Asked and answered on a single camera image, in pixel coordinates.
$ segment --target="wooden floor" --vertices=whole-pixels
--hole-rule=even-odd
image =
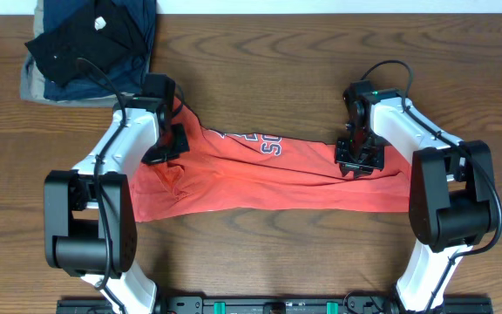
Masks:
[[[18,97],[31,17],[0,17],[0,313],[51,313],[96,296],[44,260],[43,181],[92,149],[110,109]],[[204,126],[335,142],[344,87],[386,58],[416,72],[410,97],[445,130],[492,149],[502,198],[502,15],[167,16],[153,71],[181,84]],[[402,87],[389,65],[379,87]],[[386,291],[414,236],[407,215],[234,209],[140,224],[137,258],[163,289],[208,296]],[[502,313],[502,239],[462,261],[449,293],[488,293]]]

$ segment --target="red fabric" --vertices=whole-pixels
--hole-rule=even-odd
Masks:
[[[186,107],[173,123],[185,127],[191,151],[140,165],[131,183],[138,222],[228,208],[408,210],[410,165],[393,147],[386,147],[383,171],[353,180],[342,177],[334,145],[218,133]]]

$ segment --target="red shirt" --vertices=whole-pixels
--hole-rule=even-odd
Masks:
[[[410,164],[393,147],[383,171],[354,180],[342,177],[334,145],[207,130],[187,107],[173,123],[185,127],[191,151],[141,164],[131,182],[138,222],[229,208],[408,211]]]

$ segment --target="white baseboard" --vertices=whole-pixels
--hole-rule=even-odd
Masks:
[[[37,0],[0,0],[0,14],[31,15]],[[164,14],[502,13],[502,0],[159,0]]]

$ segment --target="robotic arm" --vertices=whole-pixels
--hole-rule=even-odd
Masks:
[[[92,152],[72,170],[52,171],[46,178],[48,264],[96,287],[104,285],[101,292],[108,301],[59,301],[57,313],[492,313],[488,298],[443,298],[462,255],[471,252],[485,233],[500,229],[500,211],[484,180],[493,177],[489,147],[445,133],[403,92],[377,91],[368,80],[352,83],[344,92],[350,137],[339,139],[336,162],[343,175],[368,175],[383,168],[384,146],[392,145],[412,165],[410,224],[417,241],[393,295],[349,294],[343,300],[163,297],[134,261],[137,232],[128,180],[141,161],[164,162],[189,149],[183,126],[171,126],[174,88],[166,76],[147,75],[142,93],[125,105],[125,125],[119,134],[114,138],[123,113],[114,107],[112,124]],[[93,169],[105,146],[109,147],[99,157],[101,172],[95,182]],[[463,156],[456,146],[469,155]],[[475,162],[485,174],[474,170]],[[465,189],[449,192],[448,181],[465,181]],[[105,222],[102,215],[97,222],[75,219],[76,210],[99,208],[96,183],[104,195]],[[109,280],[106,263],[111,265]]]

